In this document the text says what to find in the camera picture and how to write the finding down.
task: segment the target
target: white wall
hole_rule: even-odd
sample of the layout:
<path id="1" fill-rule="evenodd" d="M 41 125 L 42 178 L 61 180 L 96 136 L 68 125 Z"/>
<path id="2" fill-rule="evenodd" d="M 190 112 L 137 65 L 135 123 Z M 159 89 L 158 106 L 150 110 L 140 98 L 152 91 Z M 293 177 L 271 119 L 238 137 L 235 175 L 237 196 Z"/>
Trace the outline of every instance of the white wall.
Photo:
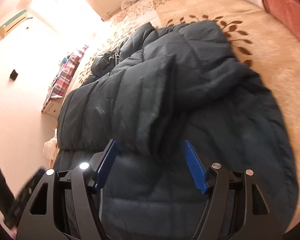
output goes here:
<path id="1" fill-rule="evenodd" d="M 0 0 L 0 25 L 27 3 Z M 48 166 L 43 144 L 53 137 L 57 120 L 41 108 L 63 52 L 59 35 L 36 18 L 0 37 L 0 168 L 14 194 L 40 166 Z M 14 82 L 13 69 L 19 73 Z"/>

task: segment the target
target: plaid cloth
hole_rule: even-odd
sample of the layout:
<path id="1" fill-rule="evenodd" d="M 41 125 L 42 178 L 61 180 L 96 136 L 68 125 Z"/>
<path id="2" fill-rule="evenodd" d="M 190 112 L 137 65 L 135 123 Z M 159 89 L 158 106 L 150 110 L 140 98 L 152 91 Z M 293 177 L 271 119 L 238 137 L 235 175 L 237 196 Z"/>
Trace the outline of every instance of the plaid cloth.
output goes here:
<path id="1" fill-rule="evenodd" d="M 62 65 L 58 74 L 49 86 L 48 94 L 41 112 L 45 112 L 50 99 L 58 99 L 64 96 L 87 48 L 88 45 L 84 45 L 76 49 L 76 51 L 71 53 L 68 61 Z"/>

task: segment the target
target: bed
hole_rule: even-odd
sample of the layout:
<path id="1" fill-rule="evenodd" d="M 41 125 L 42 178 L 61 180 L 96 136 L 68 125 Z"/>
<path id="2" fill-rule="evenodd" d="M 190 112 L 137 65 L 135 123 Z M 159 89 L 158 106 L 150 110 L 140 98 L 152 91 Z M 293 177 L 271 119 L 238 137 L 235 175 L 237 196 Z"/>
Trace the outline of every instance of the bed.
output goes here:
<path id="1" fill-rule="evenodd" d="M 73 77 L 69 93 L 90 75 L 96 55 L 114 49 L 136 28 L 215 21 L 240 62 L 258 72 L 283 113 L 299 183 L 298 204 L 289 231 L 300 221 L 300 41 L 263 8 L 245 0 L 139 0 L 105 23 L 107 38 L 95 39 Z"/>

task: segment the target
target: black wall switch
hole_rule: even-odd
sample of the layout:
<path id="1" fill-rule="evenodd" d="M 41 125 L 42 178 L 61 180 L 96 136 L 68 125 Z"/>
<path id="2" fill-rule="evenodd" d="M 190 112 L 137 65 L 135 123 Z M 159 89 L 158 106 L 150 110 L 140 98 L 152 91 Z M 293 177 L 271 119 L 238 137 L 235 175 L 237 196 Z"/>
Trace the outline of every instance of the black wall switch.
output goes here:
<path id="1" fill-rule="evenodd" d="M 15 70 L 15 69 L 12 70 L 12 72 L 11 72 L 11 74 L 10 74 L 10 78 L 11 78 L 13 81 L 15 81 L 16 78 L 17 78 L 17 76 L 18 76 L 18 73 L 16 72 L 16 70 Z"/>

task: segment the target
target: patterned bedspread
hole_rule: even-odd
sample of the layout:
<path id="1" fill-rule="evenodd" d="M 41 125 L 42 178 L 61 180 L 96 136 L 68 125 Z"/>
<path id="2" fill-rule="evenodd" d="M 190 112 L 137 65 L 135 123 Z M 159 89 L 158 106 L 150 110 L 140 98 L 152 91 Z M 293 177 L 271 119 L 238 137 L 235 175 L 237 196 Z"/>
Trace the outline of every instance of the patterned bedspread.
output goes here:
<path id="1" fill-rule="evenodd" d="M 95 55 L 114 49 L 146 22 L 157 28 L 202 20 L 215 21 L 239 61 L 258 72 L 284 116 L 294 150 L 300 187 L 300 42 L 273 16 L 244 0 L 140 0 L 114 15 L 104 41 L 90 45 L 71 82 L 78 88 L 90 74 Z M 300 190 L 289 229 L 300 221 Z"/>

